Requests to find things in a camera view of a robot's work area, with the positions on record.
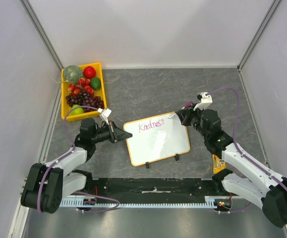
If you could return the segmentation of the pink capped whiteboard marker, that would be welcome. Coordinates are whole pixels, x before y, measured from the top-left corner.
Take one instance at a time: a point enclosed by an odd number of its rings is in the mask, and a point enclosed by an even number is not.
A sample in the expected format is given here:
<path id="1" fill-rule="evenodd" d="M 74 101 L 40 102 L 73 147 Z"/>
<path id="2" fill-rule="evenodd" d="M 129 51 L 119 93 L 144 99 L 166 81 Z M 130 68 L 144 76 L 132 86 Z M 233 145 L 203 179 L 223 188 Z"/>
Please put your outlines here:
<path id="1" fill-rule="evenodd" d="M 182 114 L 182 111 L 188 109 L 191 105 L 193 105 L 194 103 L 192 101 L 188 102 L 184 107 L 182 107 L 180 110 L 175 111 L 174 113 L 172 113 L 171 115 L 168 116 L 168 119 L 173 118 L 174 116 L 180 116 Z"/>

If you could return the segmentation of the yellow framed whiteboard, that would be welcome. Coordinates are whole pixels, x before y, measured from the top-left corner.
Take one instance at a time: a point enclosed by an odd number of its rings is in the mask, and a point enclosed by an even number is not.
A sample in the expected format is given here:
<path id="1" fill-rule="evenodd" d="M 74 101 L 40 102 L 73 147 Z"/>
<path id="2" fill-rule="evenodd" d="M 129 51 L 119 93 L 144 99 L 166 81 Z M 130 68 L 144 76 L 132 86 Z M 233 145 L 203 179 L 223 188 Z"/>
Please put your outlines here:
<path id="1" fill-rule="evenodd" d="M 174 112 L 127 122 L 123 130 L 132 134 L 126 143 L 135 167 L 190 151 L 187 128 Z"/>

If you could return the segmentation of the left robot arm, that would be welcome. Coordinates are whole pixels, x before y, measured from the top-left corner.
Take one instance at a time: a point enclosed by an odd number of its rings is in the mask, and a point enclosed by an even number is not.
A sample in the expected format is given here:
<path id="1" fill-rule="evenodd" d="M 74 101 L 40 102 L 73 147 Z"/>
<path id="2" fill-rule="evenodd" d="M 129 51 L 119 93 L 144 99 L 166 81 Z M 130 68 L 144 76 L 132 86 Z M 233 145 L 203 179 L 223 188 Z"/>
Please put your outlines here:
<path id="1" fill-rule="evenodd" d="M 92 118 L 82 120 L 79 130 L 74 144 L 66 153 L 46 164 L 35 163 L 30 168 L 20 199 L 23 207 L 52 214 L 62 199 L 74 192 L 90 194 L 93 182 L 76 168 L 94 155 L 96 144 L 104 141 L 117 143 L 133 136 L 113 121 L 98 126 Z"/>

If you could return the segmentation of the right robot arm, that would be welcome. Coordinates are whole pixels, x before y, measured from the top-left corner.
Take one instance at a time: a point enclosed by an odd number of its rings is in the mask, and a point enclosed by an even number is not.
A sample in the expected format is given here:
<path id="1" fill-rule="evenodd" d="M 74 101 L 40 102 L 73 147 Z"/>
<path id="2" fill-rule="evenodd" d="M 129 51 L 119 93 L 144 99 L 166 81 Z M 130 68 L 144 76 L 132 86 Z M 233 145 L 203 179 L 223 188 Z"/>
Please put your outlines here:
<path id="1" fill-rule="evenodd" d="M 211 109 L 180 109 L 175 112 L 183 126 L 192 126 L 204 139 L 207 150 L 235 167 L 245 177 L 229 169 L 213 177 L 212 191 L 239 195 L 260 208 L 276 227 L 287 224 L 287 177 L 260 163 L 234 142 L 221 127 L 218 113 Z"/>

